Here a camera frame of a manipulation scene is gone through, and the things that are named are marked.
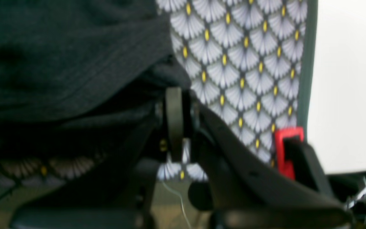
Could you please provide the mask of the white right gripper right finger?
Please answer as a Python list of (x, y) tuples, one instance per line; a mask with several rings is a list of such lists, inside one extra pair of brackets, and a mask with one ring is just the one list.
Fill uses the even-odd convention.
[(306, 142), (285, 140), (295, 179), (261, 162), (214, 112), (189, 97), (192, 152), (206, 172), (214, 210), (209, 229), (352, 229)]

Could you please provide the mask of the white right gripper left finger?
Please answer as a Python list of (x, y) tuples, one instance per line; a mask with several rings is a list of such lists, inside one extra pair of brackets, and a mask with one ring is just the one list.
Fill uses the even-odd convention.
[(20, 207), (11, 229), (155, 229), (151, 204), (161, 165), (182, 160), (183, 93), (164, 99), (113, 155), (86, 175)]

